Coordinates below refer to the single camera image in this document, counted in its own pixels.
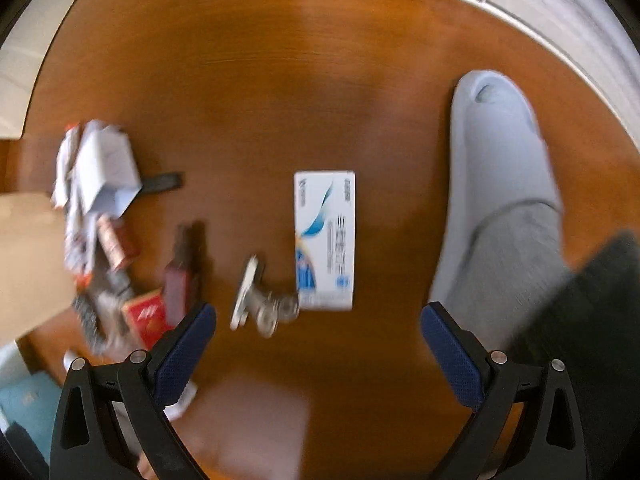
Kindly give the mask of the beige square trash bin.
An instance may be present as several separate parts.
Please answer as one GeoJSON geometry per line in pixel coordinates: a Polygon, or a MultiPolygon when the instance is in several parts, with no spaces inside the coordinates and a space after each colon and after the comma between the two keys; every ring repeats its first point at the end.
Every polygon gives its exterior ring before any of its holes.
{"type": "Polygon", "coordinates": [[[0,202],[1,343],[17,340],[67,309],[75,296],[63,264],[65,219],[39,193],[0,202]]]}

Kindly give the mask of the grey right slipper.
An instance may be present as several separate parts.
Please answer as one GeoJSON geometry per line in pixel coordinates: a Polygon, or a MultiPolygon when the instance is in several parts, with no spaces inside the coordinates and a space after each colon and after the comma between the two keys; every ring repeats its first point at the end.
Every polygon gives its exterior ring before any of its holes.
{"type": "Polygon", "coordinates": [[[472,70],[460,79],[449,139],[447,221],[430,297],[451,313],[447,299],[488,220],[521,204],[549,205],[561,216],[563,207],[533,107],[507,76],[472,70]]]}

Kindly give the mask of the white orange snack wrapper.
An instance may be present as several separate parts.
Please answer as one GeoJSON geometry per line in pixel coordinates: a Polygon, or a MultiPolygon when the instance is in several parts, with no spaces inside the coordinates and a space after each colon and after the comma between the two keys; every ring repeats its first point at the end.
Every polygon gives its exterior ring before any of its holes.
{"type": "Polygon", "coordinates": [[[96,265],[98,217],[83,214],[79,200],[70,200],[66,208],[64,268],[73,275],[77,289],[86,289],[92,281],[96,265]]]}

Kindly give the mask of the silver metal clip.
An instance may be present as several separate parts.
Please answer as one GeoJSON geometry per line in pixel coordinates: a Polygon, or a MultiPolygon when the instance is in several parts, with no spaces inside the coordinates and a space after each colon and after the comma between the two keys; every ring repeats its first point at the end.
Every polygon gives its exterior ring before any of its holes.
{"type": "Polygon", "coordinates": [[[255,321],[258,333],[270,338],[279,324],[291,323],[299,316],[295,295],[278,295],[262,287],[264,266],[258,255],[248,258],[230,320],[230,328],[237,330],[249,318],[255,321]]]}

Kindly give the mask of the white blue medicine box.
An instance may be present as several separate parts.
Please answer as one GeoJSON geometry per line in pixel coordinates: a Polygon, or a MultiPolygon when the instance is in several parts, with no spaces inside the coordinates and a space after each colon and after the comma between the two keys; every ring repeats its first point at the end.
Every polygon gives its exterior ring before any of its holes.
{"type": "Polygon", "coordinates": [[[295,274],[303,310],[352,310],[355,288],[356,174],[294,174],[295,274]]]}

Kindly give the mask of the grey sock foot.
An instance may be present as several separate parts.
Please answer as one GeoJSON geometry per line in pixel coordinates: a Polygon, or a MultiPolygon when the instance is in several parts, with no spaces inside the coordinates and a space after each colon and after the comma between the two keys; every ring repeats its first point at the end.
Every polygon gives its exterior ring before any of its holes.
{"type": "Polygon", "coordinates": [[[447,306],[486,349],[508,348],[570,278],[561,219],[549,205],[516,205],[474,238],[447,306]]]}

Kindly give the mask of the teal storage box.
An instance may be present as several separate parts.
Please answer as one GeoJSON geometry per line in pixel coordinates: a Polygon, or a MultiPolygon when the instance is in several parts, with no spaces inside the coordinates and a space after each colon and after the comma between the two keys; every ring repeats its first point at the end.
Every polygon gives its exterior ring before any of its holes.
{"type": "Polygon", "coordinates": [[[61,388],[46,372],[38,372],[1,390],[1,430],[22,426],[44,461],[50,463],[52,434],[61,388]]]}

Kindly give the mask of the white crumpled paper box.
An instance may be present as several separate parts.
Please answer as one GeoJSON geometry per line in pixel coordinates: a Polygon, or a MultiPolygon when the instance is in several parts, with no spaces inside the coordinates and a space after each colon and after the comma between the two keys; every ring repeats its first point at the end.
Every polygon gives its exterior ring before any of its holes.
{"type": "Polygon", "coordinates": [[[55,161],[55,208],[65,207],[76,192],[84,214],[119,218],[141,189],[126,133],[99,120],[66,128],[55,161]]]}

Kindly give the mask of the white door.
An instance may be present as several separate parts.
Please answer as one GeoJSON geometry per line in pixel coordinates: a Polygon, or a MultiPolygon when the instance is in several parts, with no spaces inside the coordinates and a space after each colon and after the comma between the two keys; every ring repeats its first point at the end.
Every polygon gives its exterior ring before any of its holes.
{"type": "Polygon", "coordinates": [[[639,142],[639,47],[606,0],[462,0],[535,39],[585,81],[639,142]]]}

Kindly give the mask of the dark red glass bottle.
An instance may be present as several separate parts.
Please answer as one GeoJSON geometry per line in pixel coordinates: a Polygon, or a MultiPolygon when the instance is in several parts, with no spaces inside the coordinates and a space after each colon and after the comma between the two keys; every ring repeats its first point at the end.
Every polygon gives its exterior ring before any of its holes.
{"type": "Polygon", "coordinates": [[[166,320],[176,327],[194,304],[194,244],[192,226],[179,224],[176,229],[174,252],[165,266],[163,298],[166,320]]]}

